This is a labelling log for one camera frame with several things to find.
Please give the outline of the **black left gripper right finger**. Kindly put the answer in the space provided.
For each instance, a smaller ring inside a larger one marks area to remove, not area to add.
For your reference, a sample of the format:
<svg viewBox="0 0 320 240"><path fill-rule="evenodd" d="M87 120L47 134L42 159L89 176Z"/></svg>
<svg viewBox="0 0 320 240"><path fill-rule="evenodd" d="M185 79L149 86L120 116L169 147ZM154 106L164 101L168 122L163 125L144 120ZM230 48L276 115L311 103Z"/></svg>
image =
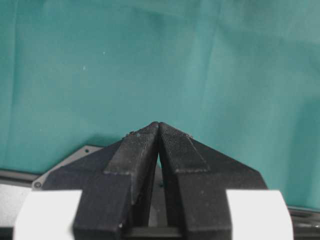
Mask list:
<svg viewBox="0 0 320 240"><path fill-rule="evenodd" d="M164 122L158 140L168 225L187 240L230 240L226 190L266 190L262 175Z"/></svg>

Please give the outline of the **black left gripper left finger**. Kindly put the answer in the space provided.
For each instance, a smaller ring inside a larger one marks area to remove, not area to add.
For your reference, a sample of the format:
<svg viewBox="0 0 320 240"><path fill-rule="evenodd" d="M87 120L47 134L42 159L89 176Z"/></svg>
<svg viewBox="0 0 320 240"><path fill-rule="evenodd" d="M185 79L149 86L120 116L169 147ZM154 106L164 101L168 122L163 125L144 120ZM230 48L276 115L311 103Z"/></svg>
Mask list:
<svg viewBox="0 0 320 240"><path fill-rule="evenodd" d="M118 240L147 226L158 158L159 123L52 171L44 190L81 190L72 225L77 240Z"/></svg>

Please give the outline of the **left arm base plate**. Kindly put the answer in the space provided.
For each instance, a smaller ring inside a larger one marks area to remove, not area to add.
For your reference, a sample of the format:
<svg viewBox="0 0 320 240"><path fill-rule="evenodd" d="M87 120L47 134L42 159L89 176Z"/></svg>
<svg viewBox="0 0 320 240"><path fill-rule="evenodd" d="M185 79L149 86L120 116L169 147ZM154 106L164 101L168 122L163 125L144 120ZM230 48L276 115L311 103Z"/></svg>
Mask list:
<svg viewBox="0 0 320 240"><path fill-rule="evenodd" d="M74 161L77 161L83 157L86 157L94 152L97 152L101 150L102 146L96 146L96 145L84 145L75 152L71 153L69 156L61 160L58 164L50 168L48 171L43 173L41 176L37 177L31 184L32 190L38 191L42 190L42 187L49 176L49 174L56 169L59 169L60 167L63 167L65 165L68 165Z"/></svg>

